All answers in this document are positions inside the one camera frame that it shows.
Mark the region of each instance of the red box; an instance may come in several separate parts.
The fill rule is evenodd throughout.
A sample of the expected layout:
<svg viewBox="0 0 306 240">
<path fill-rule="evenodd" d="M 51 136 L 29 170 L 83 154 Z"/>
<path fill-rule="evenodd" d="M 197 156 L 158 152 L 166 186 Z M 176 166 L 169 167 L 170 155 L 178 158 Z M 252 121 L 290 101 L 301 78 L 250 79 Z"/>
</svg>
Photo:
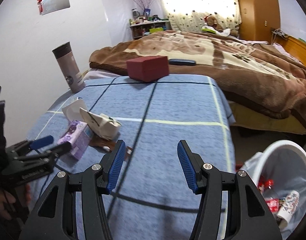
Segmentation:
<svg viewBox="0 0 306 240">
<path fill-rule="evenodd" d="M 126 61 L 126 66 L 130 78 L 144 82 L 151 82 L 170 74 L 167 56 L 129 59 Z"/>
</svg>

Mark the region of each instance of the purple tissue box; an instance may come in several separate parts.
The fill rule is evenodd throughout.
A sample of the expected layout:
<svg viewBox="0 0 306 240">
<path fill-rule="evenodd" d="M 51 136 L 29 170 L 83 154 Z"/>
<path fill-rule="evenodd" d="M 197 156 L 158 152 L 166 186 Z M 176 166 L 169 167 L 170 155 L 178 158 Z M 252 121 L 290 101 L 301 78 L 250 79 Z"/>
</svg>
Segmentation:
<svg viewBox="0 0 306 240">
<path fill-rule="evenodd" d="M 93 132 L 85 122 L 72 121 L 64 135 L 58 140 L 57 144 L 70 142 L 72 150 L 70 155 L 77 160 L 82 158 L 83 153 L 93 137 Z"/>
</svg>

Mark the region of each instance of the blue foam grip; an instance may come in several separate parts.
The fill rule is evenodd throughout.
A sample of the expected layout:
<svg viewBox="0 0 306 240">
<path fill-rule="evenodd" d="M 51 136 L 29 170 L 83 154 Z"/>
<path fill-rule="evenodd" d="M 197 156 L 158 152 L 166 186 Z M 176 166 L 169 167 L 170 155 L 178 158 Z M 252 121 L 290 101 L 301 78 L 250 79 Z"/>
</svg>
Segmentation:
<svg viewBox="0 0 306 240">
<path fill-rule="evenodd" d="M 197 190 L 195 171 L 181 142 L 177 144 L 177 156 L 179 157 L 186 183 L 195 193 Z"/>
<path fill-rule="evenodd" d="M 125 142 L 122 142 L 120 148 L 118 149 L 111 169 L 109 171 L 109 180 L 108 185 L 106 187 L 107 190 L 112 191 L 115 189 L 118 176 L 120 175 L 122 164 L 125 157 L 126 145 Z"/>
<path fill-rule="evenodd" d="M 38 150 L 42 147 L 45 147 L 45 146 L 48 146 L 48 145 L 52 144 L 53 142 L 54 142 L 53 136 L 48 135 L 46 137 L 43 137 L 43 138 L 40 138 L 40 139 L 37 139 L 37 140 L 33 141 L 30 144 L 30 148 L 32 150 Z"/>
</svg>

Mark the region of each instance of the red wrapper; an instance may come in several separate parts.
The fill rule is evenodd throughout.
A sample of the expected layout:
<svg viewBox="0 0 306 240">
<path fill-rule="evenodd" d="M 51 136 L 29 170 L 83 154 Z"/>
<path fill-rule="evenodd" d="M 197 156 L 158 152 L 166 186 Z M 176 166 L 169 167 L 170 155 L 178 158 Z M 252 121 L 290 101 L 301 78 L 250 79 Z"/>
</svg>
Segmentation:
<svg viewBox="0 0 306 240">
<path fill-rule="evenodd" d="M 278 198 L 268 199 L 266 200 L 266 204 L 268 205 L 272 213 L 276 213 L 279 211 L 279 199 Z"/>
</svg>

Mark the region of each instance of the polka dot curtain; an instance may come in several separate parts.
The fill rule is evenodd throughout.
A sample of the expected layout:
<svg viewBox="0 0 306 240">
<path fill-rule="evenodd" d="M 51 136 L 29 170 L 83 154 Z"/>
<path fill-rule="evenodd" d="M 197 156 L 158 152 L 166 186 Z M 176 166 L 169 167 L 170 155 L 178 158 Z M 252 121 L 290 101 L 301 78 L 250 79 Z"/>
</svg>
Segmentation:
<svg viewBox="0 0 306 240">
<path fill-rule="evenodd" d="M 204 17 L 213 15 L 223 28 L 235 29 L 241 23 L 238 0 L 162 0 L 172 28 L 202 32 Z"/>
</svg>

